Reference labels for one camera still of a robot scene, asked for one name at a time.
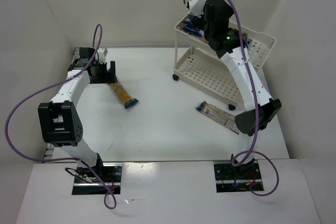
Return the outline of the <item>spaghetti bag blue yellow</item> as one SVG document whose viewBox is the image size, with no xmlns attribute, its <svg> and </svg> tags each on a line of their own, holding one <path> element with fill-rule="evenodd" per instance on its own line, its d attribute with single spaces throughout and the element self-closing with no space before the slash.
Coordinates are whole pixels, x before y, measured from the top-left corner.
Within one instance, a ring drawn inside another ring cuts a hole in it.
<svg viewBox="0 0 336 224">
<path fill-rule="evenodd" d="M 191 36 L 194 36 L 198 39 L 200 39 L 201 41 L 203 41 L 204 43 L 208 43 L 207 40 L 205 39 L 205 35 L 204 35 L 204 31 L 201 30 L 201 29 L 198 29 L 196 28 L 193 24 L 189 23 L 189 24 L 186 24 L 182 30 L 191 35 Z"/>
<path fill-rule="evenodd" d="M 125 109 L 135 106 L 139 101 L 131 97 L 120 82 L 109 84 L 111 90 L 115 93 Z"/>
</svg>

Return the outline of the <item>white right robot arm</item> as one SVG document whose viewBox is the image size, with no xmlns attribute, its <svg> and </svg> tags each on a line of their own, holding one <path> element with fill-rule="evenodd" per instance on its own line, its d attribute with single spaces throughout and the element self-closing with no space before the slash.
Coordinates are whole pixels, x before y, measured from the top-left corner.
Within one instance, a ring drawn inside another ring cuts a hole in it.
<svg viewBox="0 0 336 224">
<path fill-rule="evenodd" d="M 275 117 L 281 102 L 262 84 L 249 58 L 241 27 L 229 27 L 229 19 L 236 14 L 232 2 L 205 2 L 205 39 L 229 70 L 243 99 L 244 111 L 235 116 L 240 141 L 232 158 L 232 164 L 239 166 L 252 159 L 258 133 Z"/>
</svg>

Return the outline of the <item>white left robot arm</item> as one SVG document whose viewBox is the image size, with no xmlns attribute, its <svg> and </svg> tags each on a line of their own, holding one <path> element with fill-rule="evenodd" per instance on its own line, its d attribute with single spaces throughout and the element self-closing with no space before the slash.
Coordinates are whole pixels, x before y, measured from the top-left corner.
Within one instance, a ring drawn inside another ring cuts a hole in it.
<svg viewBox="0 0 336 224">
<path fill-rule="evenodd" d="M 107 82 L 106 48 L 98 49 L 91 65 L 81 73 L 94 51 L 94 48 L 89 47 L 75 49 L 72 63 L 67 70 L 67 82 L 62 84 L 49 102 L 38 106 L 38 115 L 44 142 L 75 158 L 80 175 L 93 176 L 90 169 L 82 163 L 84 161 L 102 178 L 103 161 L 84 141 L 82 122 L 76 109 L 84 89 L 89 84 Z"/>
</svg>

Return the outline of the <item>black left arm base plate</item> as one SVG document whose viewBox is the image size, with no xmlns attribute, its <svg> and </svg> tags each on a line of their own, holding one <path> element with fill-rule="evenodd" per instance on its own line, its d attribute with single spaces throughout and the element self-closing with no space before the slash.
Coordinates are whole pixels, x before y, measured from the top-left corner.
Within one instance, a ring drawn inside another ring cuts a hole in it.
<svg viewBox="0 0 336 224">
<path fill-rule="evenodd" d="M 105 186 L 116 195 L 121 191 L 122 163 L 104 162 L 100 171 L 96 171 L 103 183 L 88 169 L 83 167 L 66 170 L 74 177 L 72 195 L 104 195 Z"/>
</svg>

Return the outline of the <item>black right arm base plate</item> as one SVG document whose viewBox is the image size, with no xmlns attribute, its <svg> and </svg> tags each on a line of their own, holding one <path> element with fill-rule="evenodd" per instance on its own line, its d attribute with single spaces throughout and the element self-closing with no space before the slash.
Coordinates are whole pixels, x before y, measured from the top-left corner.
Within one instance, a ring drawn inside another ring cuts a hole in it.
<svg viewBox="0 0 336 224">
<path fill-rule="evenodd" d="M 252 161 L 239 167 L 231 165 L 230 161 L 214 163 L 215 184 L 217 193 L 233 193 L 264 191 L 258 162 Z"/>
</svg>

